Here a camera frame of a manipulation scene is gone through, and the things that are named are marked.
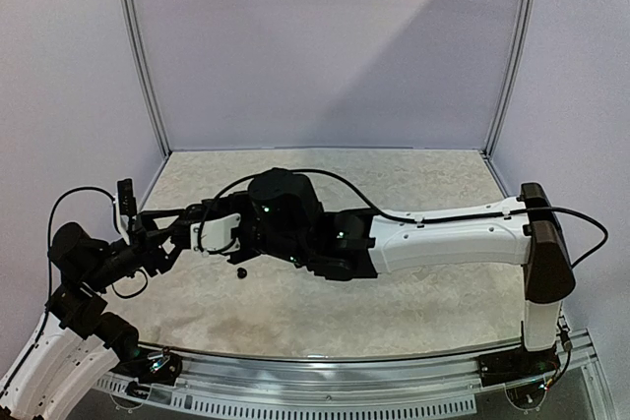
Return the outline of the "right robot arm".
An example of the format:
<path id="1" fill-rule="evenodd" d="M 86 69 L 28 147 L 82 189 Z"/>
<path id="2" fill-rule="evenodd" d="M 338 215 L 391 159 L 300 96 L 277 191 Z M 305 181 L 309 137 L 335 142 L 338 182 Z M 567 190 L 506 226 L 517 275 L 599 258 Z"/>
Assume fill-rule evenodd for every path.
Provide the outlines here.
<path id="1" fill-rule="evenodd" d="M 538 183 L 516 197 L 447 210 L 382 210 L 344 177 L 360 209 L 327 211 L 312 168 L 272 168 L 246 176 L 246 190 L 227 185 L 194 217 L 190 246 L 224 254 L 233 264 L 268 255 L 335 281 L 376 278 L 422 267 L 496 263 L 524 271 L 522 345 L 509 356 L 519 377 L 543 365 L 555 341 L 562 302 L 576 278 L 557 216 Z"/>

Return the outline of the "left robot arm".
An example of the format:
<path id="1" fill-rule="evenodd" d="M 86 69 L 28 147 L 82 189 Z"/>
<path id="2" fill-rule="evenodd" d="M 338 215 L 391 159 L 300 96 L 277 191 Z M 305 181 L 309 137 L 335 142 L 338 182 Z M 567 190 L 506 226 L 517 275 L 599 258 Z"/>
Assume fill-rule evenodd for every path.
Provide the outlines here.
<path id="1" fill-rule="evenodd" d="M 140 385 L 172 386 L 183 369 L 181 356 L 168 348 L 139 345 L 139 332 L 107 311 L 103 294 L 117 280 L 140 272 L 164 274 L 180 255 L 163 249 L 172 226 L 156 222 L 181 210 L 142 211 L 121 239 L 108 243 L 91 237 L 77 222 L 54 234 L 49 261 L 61 282 L 48 296 L 39 327 L 3 377 L 4 419 L 64 419 L 110 370 Z"/>

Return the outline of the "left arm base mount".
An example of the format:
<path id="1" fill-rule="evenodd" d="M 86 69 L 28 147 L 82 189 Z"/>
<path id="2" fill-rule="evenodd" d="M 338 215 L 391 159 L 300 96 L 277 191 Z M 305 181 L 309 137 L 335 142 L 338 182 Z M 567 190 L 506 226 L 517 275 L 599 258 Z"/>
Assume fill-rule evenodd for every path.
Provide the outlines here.
<path id="1" fill-rule="evenodd" d="M 168 346 L 140 345 L 136 355 L 121 361 L 111 373 L 135 380 L 138 384 L 174 386 L 183 370 L 183 358 Z"/>

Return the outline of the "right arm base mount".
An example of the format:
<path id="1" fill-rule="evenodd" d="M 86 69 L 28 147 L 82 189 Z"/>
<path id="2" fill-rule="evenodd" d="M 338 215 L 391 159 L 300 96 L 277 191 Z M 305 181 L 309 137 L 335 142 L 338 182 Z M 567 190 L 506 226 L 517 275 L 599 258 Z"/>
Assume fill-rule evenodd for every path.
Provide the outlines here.
<path id="1" fill-rule="evenodd" d="M 533 352 L 519 346 L 480 355 L 476 358 L 476 364 L 481 384 L 484 387 L 495 386 L 551 372 L 551 378 L 542 382 L 542 388 L 548 390 L 564 376 L 570 363 L 572 341 L 569 338 L 562 339 L 560 346 L 567 354 L 564 364 L 560 363 L 556 347 Z"/>

